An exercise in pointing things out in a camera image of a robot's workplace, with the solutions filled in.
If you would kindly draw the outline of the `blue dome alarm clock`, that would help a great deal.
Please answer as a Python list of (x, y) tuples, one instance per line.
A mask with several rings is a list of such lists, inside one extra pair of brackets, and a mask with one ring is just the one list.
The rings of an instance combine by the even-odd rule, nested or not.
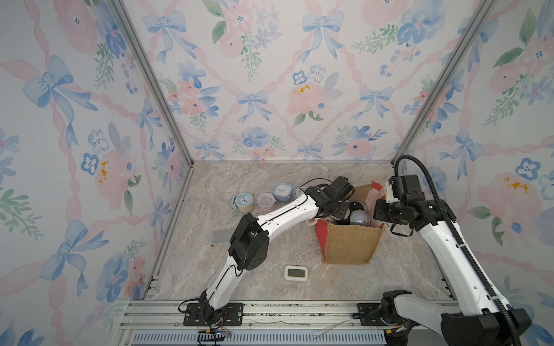
[(371, 226), (371, 219), (365, 210), (353, 210), (349, 216), (349, 224), (352, 226), (369, 227)]

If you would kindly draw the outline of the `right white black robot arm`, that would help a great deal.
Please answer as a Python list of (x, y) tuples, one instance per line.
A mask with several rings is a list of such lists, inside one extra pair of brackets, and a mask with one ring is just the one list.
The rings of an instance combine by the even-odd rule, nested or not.
[(419, 324), (440, 334), (449, 345), (520, 345), (532, 319), (515, 308), (492, 284), (461, 235), (450, 207), (429, 200), (415, 175), (394, 176), (385, 184), (385, 197), (375, 205), (374, 218), (391, 226), (406, 225), (430, 247), (456, 307), (418, 298), (407, 290), (384, 293), (381, 320), (389, 325)]

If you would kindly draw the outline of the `black twin-bell alarm clock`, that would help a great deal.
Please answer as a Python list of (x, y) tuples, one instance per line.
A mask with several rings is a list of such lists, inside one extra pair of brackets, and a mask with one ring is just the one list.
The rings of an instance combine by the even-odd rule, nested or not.
[(362, 202), (353, 201), (349, 203), (349, 210), (350, 212), (353, 212), (355, 210), (362, 210), (363, 212), (366, 211), (366, 206)]

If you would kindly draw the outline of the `blue twin-bell clock beige base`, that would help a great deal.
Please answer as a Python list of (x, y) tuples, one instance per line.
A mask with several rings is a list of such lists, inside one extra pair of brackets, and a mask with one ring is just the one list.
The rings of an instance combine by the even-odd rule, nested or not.
[(249, 213), (254, 209), (254, 198), (250, 193), (238, 193), (233, 197), (231, 206), (240, 213)]

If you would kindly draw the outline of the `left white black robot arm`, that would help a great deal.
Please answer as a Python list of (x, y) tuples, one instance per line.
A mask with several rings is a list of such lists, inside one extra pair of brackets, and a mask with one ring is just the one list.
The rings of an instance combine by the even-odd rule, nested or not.
[(284, 207), (261, 216), (246, 213), (229, 240), (228, 257), (220, 274), (199, 296), (200, 313), (209, 326), (218, 323), (246, 272), (267, 258), (270, 243), (280, 234), (310, 219), (342, 219), (349, 209), (348, 199), (356, 191), (346, 177), (328, 185), (308, 187), (300, 197)]

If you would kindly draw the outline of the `pink round alarm clock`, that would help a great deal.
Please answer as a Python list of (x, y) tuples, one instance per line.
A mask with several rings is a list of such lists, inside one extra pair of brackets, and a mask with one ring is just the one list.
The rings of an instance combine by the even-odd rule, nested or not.
[(265, 213), (275, 209), (276, 199), (272, 193), (261, 193), (257, 198), (258, 208)]

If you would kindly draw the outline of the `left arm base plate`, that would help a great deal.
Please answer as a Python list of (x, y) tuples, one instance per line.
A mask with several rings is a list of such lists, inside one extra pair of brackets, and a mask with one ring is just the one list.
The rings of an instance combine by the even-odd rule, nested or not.
[(214, 310), (200, 303), (188, 303), (184, 311), (183, 325), (186, 327), (240, 327), (242, 325), (244, 304), (229, 303)]

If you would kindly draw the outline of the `white digital clock front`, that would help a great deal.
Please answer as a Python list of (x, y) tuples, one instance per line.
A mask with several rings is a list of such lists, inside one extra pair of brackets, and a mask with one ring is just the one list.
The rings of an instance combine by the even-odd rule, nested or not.
[(308, 280), (308, 268), (299, 265), (286, 265), (284, 278), (286, 281), (306, 282)]

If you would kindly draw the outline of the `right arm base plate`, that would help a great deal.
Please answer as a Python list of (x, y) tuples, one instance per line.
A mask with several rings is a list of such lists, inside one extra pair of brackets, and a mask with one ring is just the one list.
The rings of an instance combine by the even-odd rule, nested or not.
[(418, 323), (401, 317), (393, 307), (377, 303), (359, 303), (358, 311), (353, 318), (359, 320), (363, 327), (416, 327)]

